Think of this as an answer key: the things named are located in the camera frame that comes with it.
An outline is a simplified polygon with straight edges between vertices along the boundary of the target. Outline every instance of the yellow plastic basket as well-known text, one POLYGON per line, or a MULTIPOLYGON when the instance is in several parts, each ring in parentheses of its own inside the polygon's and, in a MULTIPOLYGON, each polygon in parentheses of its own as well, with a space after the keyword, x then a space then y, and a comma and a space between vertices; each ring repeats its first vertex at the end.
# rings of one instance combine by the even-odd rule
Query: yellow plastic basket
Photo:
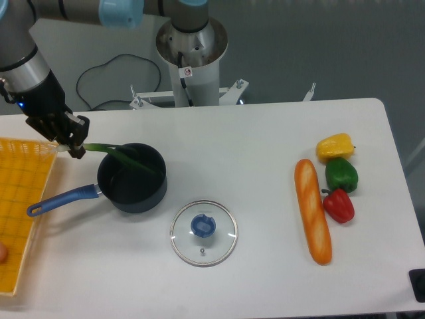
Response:
POLYGON ((0 241, 8 256, 0 263, 0 295, 16 294, 19 275, 37 220, 27 207, 42 199, 56 159, 55 144, 0 138, 0 241))

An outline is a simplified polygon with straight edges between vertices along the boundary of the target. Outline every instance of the pot lid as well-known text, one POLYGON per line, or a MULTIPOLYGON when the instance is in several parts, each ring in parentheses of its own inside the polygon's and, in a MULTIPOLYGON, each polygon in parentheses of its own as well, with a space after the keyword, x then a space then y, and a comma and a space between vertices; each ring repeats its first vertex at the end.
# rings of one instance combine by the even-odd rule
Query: pot lid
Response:
POLYGON ((194 201, 174 217, 170 229, 174 251, 193 266, 214 266, 226 259, 238 239, 230 211, 214 201, 194 201))

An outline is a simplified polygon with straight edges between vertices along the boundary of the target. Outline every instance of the black cord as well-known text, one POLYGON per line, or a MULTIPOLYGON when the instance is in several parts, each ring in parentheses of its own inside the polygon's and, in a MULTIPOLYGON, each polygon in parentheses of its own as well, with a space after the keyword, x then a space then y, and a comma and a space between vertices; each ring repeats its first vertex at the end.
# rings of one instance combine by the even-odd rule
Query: black cord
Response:
POLYGON ((9 97, 9 93, 6 91, 6 88, 5 88, 5 83, 2 80, 0 80, 0 95, 4 97, 6 103, 14 104, 16 102, 13 97, 12 98, 9 97))
MULTIPOLYGON (((183 53, 179 51, 179 54, 177 56, 177 67, 182 68, 183 67, 183 53)), ((187 89, 185 78, 180 78, 181 87, 183 90, 185 90, 187 102, 189 103, 189 106, 195 106, 193 105, 193 101, 191 98, 191 95, 189 94, 189 90, 187 89)))
POLYGON ((143 58, 142 56, 138 56, 138 55, 134 55, 134 54, 130 54, 130 53, 119 54, 119 55, 115 56, 114 58, 111 58, 108 62, 105 62, 104 64, 100 64, 100 65, 96 65, 96 66, 92 66, 91 68, 88 68, 78 77, 78 80, 77 80, 77 83, 76 83, 76 86, 75 86, 75 91, 76 91, 78 97, 81 99, 81 101, 83 101, 83 103, 85 103, 85 105, 87 105, 87 107, 89 108, 90 111, 96 111, 96 110, 103 110, 104 111, 104 109, 100 109, 100 107, 103 106, 103 105, 109 104, 109 103, 126 103, 126 104, 131 103, 131 100, 129 100, 129 101, 127 101, 127 100, 108 100, 108 101, 102 102, 102 103, 100 103, 100 104, 98 104, 94 107, 91 107, 91 105, 81 96, 80 91, 78 90, 78 85, 80 84, 81 78, 87 72, 94 70, 95 68, 102 68, 103 66, 107 66, 111 62, 113 62, 113 61, 115 61, 118 58, 121 58, 123 56, 130 56, 132 58, 138 58, 140 60, 151 63, 153 66, 155 66, 155 68, 157 68, 159 79, 158 79, 157 86, 155 87, 155 90, 154 90, 154 92, 157 92, 159 85, 161 84, 161 70, 159 69, 158 64, 156 64, 152 60, 149 60, 148 58, 143 58))

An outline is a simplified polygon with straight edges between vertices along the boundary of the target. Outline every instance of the bell pepper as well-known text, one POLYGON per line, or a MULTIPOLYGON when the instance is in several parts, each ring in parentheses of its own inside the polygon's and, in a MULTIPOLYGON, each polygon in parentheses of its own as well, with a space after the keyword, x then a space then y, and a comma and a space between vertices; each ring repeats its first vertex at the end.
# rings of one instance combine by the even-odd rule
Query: bell pepper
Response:
POLYGON ((359 175, 354 166, 345 158, 331 159, 325 169, 326 183, 331 191, 338 188, 350 193, 357 188, 359 175))
POLYGON ((347 193, 341 188, 336 189, 334 192, 322 189, 321 192, 328 194, 323 200, 323 207, 329 216, 340 224, 353 219, 354 207, 347 193))
POLYGON ((347 133, 340 133, 321 140, 316 145, 316 155, 319 161, 326 163, 331 158, 345 158, 346 160, 354 153, 354 145, 347 133))

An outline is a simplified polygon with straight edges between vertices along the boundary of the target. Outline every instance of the tabletop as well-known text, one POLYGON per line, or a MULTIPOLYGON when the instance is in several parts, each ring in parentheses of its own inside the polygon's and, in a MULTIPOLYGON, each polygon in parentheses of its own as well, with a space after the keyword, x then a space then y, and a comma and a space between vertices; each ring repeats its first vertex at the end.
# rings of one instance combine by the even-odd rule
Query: tabletop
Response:
MULTIPOLYGON (((40 216, 17 296, 2 318, 275 318, 424 310, 408 271, 425 249, 384 105, 333 100, 84 113, 87 142, 141 142, 167 165, 168 190, 142 214, 105 197, 40 216), (333 260, 310 257, 294 187, 301 158, 325 187, 318 141, 348 133, 359 173, 348 225, 327 216, 333 260), (170 225, 197 200, 224 205, 238 242, 222 263, 188 265, 170 225)), ((24 116, 0 117, 0 136, 43 138, 24 116)), ((96 183, 103 154, 59 154, 44 198, 96 183)))

